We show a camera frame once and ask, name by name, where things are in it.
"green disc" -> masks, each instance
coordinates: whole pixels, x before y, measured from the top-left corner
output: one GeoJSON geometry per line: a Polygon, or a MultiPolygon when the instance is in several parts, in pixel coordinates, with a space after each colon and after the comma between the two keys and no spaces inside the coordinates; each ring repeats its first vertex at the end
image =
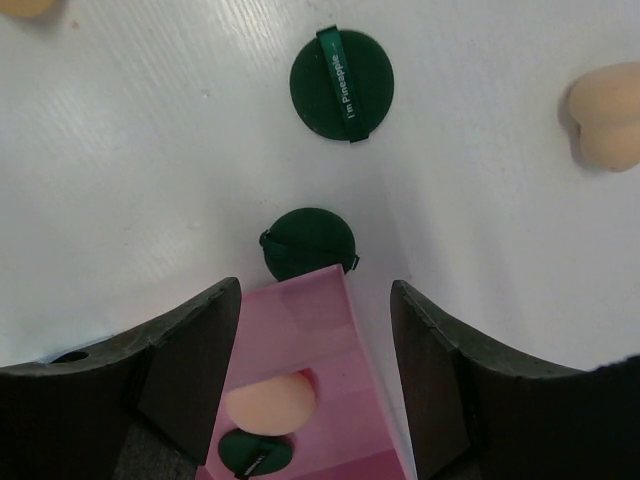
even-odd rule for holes
{"type": "MultiPolygon", "coordinates": [[[[340,37],[368,134],[382,123],[391,108],[394,89],[391,62],[382,47],[364,33],[341,30],[340,37]]],[[[298,115],[311,130],[332,140],[349,140],[330,67],[320,40],[313,39],[291,69],[291,98],[298,115]]]]}
{"type": "Polygon", "coordinates": [[[278,281],[336,264],[342,264],[346,273],[359,260],[349,225],[321,208],[300,208],[280,217],[262,234],[260,245],[278,281]]]}
{"type": "Polygon", "coordinates": [[[286,468],[293,459],[293,448],[282,438],[234,430],[220,439],[218,455],[236,478],[246,479],[286,468]]]}

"tan makeup sponge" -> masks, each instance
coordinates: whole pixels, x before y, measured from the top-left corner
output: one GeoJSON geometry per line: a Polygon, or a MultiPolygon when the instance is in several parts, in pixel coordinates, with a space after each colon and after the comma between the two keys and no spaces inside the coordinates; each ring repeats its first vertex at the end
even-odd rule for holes
{"type": "Polygon", "coordinates": [[[0,13],[14,17],[35,17],[56,0],[0,0],[0,13]]]}
{"type": "Polygon", "coordinates": [[[623,172],[640,163],[640,63],[621,63],[582,77],[569,94],[584,156],[623,172]]]}
{"type": "Polygon", "coordinates": [[[311,382],[300,373],[238,388],[224,401],[229,418],[238,428],[273,437],[299,430],[316,409],[311,382]]]}

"white wooden surface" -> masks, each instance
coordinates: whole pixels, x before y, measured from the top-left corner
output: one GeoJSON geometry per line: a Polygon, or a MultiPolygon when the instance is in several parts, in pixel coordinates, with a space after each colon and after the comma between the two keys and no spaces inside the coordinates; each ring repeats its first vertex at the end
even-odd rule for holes
{"type": "Polygon", "coordinates": [[[405,278],[527,352],[591,368],[640,350],[640,168],[574,162],[558,103],[640,58],[637,0],[68,0],[0,18],[0,365],[128,329],[218,279],[271,281],[257,245],[321,206],[403,421],[388,316],[405,278]],[[295,55],[370,33],[393,108],[369,142],[297,118],[295,55]]]}

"pink container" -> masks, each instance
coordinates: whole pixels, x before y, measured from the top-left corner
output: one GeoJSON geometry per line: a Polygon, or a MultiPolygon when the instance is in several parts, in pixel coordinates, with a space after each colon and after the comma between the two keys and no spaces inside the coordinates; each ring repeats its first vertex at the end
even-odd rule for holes
{"type": "MultiPolygon", "coordinates": [[[[243,296],[225,391],[311,369],[318,395],[312,419],[289,438],[294,458],[265,480],[408,478],[360,346],[342,267],[281,282],[243,296]]],[[[197,480],[232,480],[220,438],[235,429],[220,404],[209,457],[197,480]]]]}

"beige object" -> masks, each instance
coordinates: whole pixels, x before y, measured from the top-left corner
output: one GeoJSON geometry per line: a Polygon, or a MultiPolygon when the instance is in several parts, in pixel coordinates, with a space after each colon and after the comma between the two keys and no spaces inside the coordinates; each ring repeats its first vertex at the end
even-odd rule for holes
{"type": "Polygon", "coordinates": [[[316,395],[304,375],[294,373],[229,392],[225,407],[245,432],[280,436],[299,430],[316,409],[316,395]]]}
{"type": "Polygon", "coordinates": [[[35,17],[56,0],[0,0],[0,13],[14,17],[35,17]]]}
{"type": "Polygon", "coordinates": [[[569,94],[584,156],[612,172],[640,163],[640,63],[604,67],[582,77],[569,94]]]}

